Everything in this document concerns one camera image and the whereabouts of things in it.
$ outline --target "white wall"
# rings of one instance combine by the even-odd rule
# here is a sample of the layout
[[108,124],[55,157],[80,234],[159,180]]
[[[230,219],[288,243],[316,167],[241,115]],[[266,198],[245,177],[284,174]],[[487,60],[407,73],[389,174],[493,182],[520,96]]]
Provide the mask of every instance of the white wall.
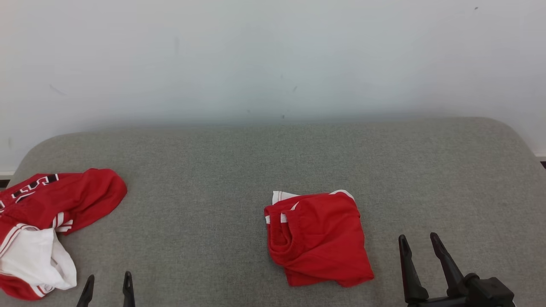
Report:
[[0,171],[104,126],[354,115],[492,117],[546,155],[545,31],[543,0],[3,0]]

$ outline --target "gray fabric surface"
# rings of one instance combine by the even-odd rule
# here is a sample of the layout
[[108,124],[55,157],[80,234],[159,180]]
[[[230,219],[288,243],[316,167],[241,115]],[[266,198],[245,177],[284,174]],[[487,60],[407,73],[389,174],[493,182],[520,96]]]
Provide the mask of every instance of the gray fabric surface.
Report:
[[[516,133],[489,119],[132,130],[63,135],[36,146],[13,183],[35,173],[112,168],[128,194],[110,215],[61,238],[78,286],[0,306],[404,306],[405,234],[431,297],[447,288],[429,233],[461,271],[498,277],[518,306],[544,306],[546,171]],[[349,191],[361,212],[373,281],[291,288],[266,248],[272,190]]]

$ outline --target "clothing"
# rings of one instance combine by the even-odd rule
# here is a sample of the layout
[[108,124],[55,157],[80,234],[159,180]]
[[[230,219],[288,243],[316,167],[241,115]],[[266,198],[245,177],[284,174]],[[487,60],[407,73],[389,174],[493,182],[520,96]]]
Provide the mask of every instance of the clothing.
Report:
[[110,169],[37,174],[0,192],[0,288],[16,298],[40,299],[76,286],[76,269],[57,239],[114,210],[127,193]]
[[351,287],[373,279],[360,213],[345,190],[297,196],[274,191],[264,209],[268,247],[291,286],[336,280]]

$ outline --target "gray cushion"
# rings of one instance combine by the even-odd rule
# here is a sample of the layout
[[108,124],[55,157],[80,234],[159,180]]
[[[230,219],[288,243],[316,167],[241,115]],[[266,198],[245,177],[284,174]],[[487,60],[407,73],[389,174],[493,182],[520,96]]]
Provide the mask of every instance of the gray cushion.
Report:
[[[128,194],[110,215],[61,242],[78,286],[0,306],[403,306],[397,238],[405,234],[432,297],[447,288],[437,232],[463,274],[498,277],[519,306],[546,301],[546,172],[508,126],[477,118],[335,125],[130,130],[62,135],[30,151],[35,173],[111,168]],[[289,287],[268,255],[263,208],[273,190],[349,191],[373,281]]]

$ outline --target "red shorts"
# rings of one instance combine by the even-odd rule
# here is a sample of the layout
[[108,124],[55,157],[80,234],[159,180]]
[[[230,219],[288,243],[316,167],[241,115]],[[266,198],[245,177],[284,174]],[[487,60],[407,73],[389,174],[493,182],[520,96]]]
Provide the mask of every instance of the red shorts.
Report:
[[296,196],[274,192],[264,209],[269,254],[288,284],[335,280],[351,287],[373,279],[353,197],[345,190]]

